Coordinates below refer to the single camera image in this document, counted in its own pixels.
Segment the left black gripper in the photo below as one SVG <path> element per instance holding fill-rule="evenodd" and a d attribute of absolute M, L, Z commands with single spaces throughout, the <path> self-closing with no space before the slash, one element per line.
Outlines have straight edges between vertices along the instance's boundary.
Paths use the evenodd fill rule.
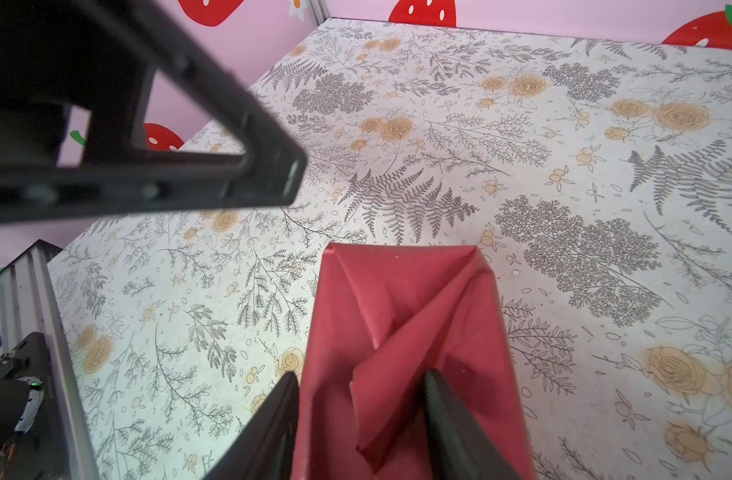
<path fill-rule="evenodd" d="M 164 73 L 243 145 L 153 151 Z M 308 159 L 154 1 L 0 1 L 0 223 L 293 203 Z"/>

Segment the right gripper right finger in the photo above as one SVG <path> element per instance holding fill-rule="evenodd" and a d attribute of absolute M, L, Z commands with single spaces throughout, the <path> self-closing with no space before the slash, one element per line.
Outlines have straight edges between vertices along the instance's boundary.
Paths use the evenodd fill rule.
<path fill-rule="evenodd" d="M 518 480 L 470 410 L 438 370 L 423 380 L 424 417 L 433 476 L 440 480 Z"/>

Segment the dark red wrapping paper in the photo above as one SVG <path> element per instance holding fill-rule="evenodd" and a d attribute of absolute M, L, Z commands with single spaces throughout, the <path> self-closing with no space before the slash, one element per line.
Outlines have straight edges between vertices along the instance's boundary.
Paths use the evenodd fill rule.
<path fill-rule="evenodd" d="M 475 246 L 332 243 L 300 388 L 296 479 L 428 479 L 422 383 L 437 370 L 535 477 L 496 279 Z"/>

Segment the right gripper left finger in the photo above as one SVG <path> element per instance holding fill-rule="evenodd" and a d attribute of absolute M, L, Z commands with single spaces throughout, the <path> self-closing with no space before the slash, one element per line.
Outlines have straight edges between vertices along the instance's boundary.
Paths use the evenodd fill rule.
<path fill-rule="evenodd" d="M 282 375 L 205 479 L 290 479 L 299 421 L 299 382 Z"/>

